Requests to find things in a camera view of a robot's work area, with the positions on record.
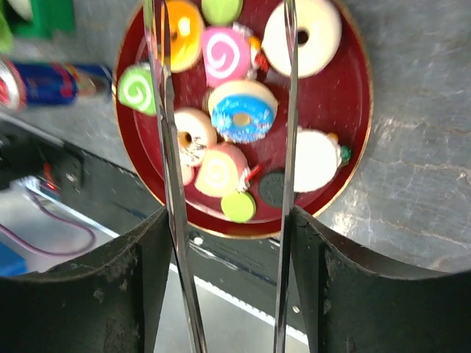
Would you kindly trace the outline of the orange glazed donut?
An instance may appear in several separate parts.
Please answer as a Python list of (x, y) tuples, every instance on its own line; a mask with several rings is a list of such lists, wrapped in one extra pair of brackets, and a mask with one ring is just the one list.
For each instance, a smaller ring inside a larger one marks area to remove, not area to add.
[(161, 15), (157, 16), (157, 49), (161, 53), (161, 44), (170, 47), (169, 63), (173, 74), (192, 68), (202, 55), (202, 33), (205, 24), (198, 7), (192, 1), (165, 1), (168, 10), (169, 39), (163, 38), (164, 31), (160, 24)]

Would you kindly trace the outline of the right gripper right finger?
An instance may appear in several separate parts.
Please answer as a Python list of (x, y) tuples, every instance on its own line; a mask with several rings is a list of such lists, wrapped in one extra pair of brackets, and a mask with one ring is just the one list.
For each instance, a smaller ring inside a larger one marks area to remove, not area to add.
[(293, 211), (291, 256), (312, 352), (468, 352), (470, 273), (402, 263)]

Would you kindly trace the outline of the blue sprinkled donut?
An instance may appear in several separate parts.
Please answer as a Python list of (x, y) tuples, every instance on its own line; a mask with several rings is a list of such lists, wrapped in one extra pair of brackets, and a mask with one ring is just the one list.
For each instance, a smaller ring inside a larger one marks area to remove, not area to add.
[(208, 98), (213, 127), (235, 143), (263, 139), (275, 122), (277, 107), (278, 100), (270, 89), (253, 80), (225, 82)]

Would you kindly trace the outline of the metal tongs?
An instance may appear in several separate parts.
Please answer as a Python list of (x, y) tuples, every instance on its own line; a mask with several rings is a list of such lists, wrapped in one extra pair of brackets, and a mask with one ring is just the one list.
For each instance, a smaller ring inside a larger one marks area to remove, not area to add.
[[(193, 271), (188, 259), (188, 218), (183, 190), (183, 177), (174, 120), (174, 88), (171, 79), (169, 11), (164, 1), (144, 1), (144, 34), (152, 73), (152, 86), (157, 112), (166, 207), (173, 249), (183, 290), (183, 303), (193, 352), (208, 350)], [(288, 132), (283, 189), (283, 219), (280, 231), (280, 254), (277, 275), (274, 352), (284, 352), (288, 307), (288, 282), (291, 262), (291, 233), (294, 225), (294, 165), (297, 141), (298, 40), (297, 14), (293, 1), (284, 3), (285, 32), (291, 62), (288, 101)]]

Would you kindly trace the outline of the white ring donut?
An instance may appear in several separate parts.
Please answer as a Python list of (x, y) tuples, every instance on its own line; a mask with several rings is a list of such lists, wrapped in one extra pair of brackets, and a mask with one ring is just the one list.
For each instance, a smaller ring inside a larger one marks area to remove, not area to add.
[[(319, 73), (334, 57), (341, 40), (341, 16), (330, 1), (296, 1), (297, 30), (307, 33), (298, 45), (298, 76)], [(284, 76), (291, 73), (283, 3), (266, 22), (262, 49), (271, 67)]]

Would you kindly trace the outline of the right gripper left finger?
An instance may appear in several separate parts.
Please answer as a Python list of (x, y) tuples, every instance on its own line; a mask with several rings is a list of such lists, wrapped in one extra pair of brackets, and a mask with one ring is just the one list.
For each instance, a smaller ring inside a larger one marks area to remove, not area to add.
[(168, 214), (44, 273), (1, 279), (3, 352), (152, 352), (171, 259)]

